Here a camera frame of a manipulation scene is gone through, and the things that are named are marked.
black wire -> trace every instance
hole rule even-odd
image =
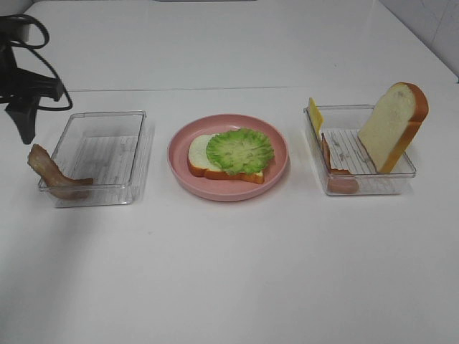
[[[23,19],[25,20],[27,24],[34,24],[38,28],[38,30],[40,30],[40,32],[43,35],[42,44],[31,45],[31,44],[25,43],[22,39],[18,37],[10,37],[10,45],[12,47],[26,48],[27,50],[29,50],[37,59],[39,59],[46,67],[48,67],[48,69],[51,71],[51,73],[55,76],[57,80],[62,82],[56,70],[52,67],[52,65],[42,55],[40,55],[38,52],[35,51],[36,49],[43,48],[49,42],[49,32],[46,29],[46,27],[44,27],[44,25],[40,21],[35,19],[33,16],[29,16],[27,14],[13,14],[11,16],[4,16],[4,18]],[[63,83],[62,83],[62,89],[63,89],[65,97],[67,98],[69,105],[63,106],[63,107],[39,106],[37,109],[45,110],[45,111],[66,111],[66,110],[70,110],[71,108],[73,108],[72,98],[70,98],[69,92],[67,91],[67,88],[65,88]]]

yellow cheese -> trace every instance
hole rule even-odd
[[[317,108],[316,103],[313,98],[309,98],[309,118],[313,123],[314,131],[316,132],[317,138],[320,138],[319,130],[321,129],[323,123],[323,116],[321,111]]]

transparent tray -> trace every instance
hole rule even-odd
[[[57,208],[130,204],[143,193],[152,139],[144,111],[71,115],[51,158],[65,176],[94,183],[48,187],[40,179],[38,188]]]
[[[357,133],[372,113],[373,105],[318,106],[324,118],[321,133],[330,148],[331,168],[347,169],[350,174],[335,174],[326,163],[321,138],[316,136],[309,116],[306,137],[313,154],[323,190],[330,196],[401,194],[408,181],[416,176],[406,153],[399,159],[391,173],[377,173],[376,168],[360,143]]]

pink plate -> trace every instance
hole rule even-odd
[[[189,172],[188,148],[195,137],[238,128],[261,131],[271,140],[275,157],[265,169],[263,184],[213,181]],[[180,185],[193,194],[213,201],[241,201],[260,195],[280,179],[288,163],[288,149],[284,137],[269,123],[246,115],[213,115],[195,120],[179,130],[169,143],[168,161]]]

food tray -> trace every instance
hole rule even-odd
[[[331,168],[347,169],[350,174],[334,174],[326,164],[321,139],[316,136],[309,107],[305,109],[306,137],[313,153],[323,190],[330,196],[401,194],[416,176],[406,153],[391,173],[377,173],[357,134],[372,113],[373,105],[318,106],[324,118],[321,133],[330,148]]]
[[[49,187],[40,179],[38,188],[57,208],[130,204],[143,192],[152,138],[144,111],[71,115],[51,158],[65,176],[94,183]],[[87,196],[53,196],[78,193]]]

